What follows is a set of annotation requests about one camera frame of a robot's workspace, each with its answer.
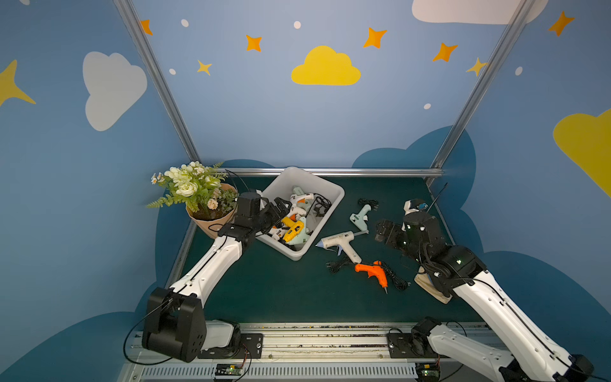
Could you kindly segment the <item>white glue gun red switch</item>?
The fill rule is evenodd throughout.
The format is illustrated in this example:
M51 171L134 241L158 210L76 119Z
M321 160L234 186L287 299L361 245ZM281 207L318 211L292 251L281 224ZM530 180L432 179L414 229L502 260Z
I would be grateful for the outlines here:
M285 234L289 231L289 228L287 226L283 226L283 227L272 227L270 229L270 231L268 232L268 235L276 241L281 240Z

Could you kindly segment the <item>yellow glue gun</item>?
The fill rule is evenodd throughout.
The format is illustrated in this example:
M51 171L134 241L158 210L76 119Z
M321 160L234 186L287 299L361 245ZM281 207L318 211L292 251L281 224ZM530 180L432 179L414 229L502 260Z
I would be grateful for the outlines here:
M300 235L306 226L305 221L306 220L304 217L300 217L299 219L297 219L297 221L293 221L289 217L283 218L283 224L288 227L288 230L283 235L283 242L288 244L298 235Z

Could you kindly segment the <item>white glue gun orange trigger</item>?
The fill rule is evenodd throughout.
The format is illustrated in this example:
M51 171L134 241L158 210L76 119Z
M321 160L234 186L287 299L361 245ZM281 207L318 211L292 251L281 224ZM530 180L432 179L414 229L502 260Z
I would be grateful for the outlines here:
M299 207L302 209L308 209L310 208L310 206L312 205L314 200L314 194L309 193L309 194L301 194L301 195L297 195L297 194L292 194L291 195L291 204L294 207Z

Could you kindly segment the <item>large mint green glue gun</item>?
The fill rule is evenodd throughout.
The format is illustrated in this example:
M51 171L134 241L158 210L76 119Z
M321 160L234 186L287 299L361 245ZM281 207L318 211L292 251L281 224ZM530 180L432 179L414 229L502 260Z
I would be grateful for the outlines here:
M306 192L304 192L301 187L294 186L293 187L293 194L296 195L296 196L302 196L302 195L305 195Z

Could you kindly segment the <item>small mint glue gun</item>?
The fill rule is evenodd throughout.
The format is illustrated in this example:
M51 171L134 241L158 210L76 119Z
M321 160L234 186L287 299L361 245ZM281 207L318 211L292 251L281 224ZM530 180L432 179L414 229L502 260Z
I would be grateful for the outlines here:
M310 238L310 234L308 234L307 227L304 228L302 233L298 235L294 240L292 240L288 245L297 246L306 243Z

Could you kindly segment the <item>large white Greeler glue gun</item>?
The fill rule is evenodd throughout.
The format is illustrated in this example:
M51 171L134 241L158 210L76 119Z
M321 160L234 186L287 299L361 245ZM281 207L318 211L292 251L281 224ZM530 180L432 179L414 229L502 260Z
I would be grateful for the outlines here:
M326 237L321 239L316 246L329 250L332 247L337 247L337 254L340 256L342 253L346 254L353 264L361 264L362 259L357 252L352 248L351 242L355 237L368 234L368 231L361 231L354 233L352 231L342 232L337 235Z

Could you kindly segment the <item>small white orange-trigger glue gun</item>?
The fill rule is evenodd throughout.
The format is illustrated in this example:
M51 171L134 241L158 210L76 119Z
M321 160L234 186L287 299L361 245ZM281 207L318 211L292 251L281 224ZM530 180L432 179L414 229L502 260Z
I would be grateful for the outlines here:
M304 208L299 205L293 205L286 217L291 219L292 221L298 221L301 217L304 217L306 215L307 211Z

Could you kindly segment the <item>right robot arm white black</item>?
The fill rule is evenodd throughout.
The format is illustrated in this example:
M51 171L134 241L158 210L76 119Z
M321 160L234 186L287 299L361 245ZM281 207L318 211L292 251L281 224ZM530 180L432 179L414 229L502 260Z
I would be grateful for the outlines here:
M495 349L456 334L439 320L424 318L411 334L438 355L492 381L587 381L594 376L593 364L539 329L477 255L446 242L435 216L409 209L400 224L379 221L375 239L415 260L434 291L467 302L507 348Z

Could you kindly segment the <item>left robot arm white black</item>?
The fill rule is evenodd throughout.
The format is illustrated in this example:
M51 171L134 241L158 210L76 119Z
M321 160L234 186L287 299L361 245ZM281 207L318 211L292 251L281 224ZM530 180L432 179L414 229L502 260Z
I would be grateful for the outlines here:
M237 324L207 321L204 307L224 274L254 241L289 213L289 203L270 201L257 192L237 198L232 219L217 232L210 250L169 288L156 288L148 299L142 346L173 359L191 362L204 350L235 352Z

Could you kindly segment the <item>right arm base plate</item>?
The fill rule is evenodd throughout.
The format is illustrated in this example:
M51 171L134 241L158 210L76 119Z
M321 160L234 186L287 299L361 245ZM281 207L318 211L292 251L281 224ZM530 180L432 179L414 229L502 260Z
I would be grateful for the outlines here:
M387 334L388 352L392 359L437 359L440 356L430 346L428 341L411 333L400 333L392 330Z

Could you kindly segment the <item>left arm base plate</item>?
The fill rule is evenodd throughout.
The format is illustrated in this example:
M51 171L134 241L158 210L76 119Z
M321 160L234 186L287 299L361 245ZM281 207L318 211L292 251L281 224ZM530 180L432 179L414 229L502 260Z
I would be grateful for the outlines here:
M198 359L238 359L247 358L260 359L263 352L264 335L261 333L240 334L240 338L234 337L228 346L223 348L211 348L202 350Z

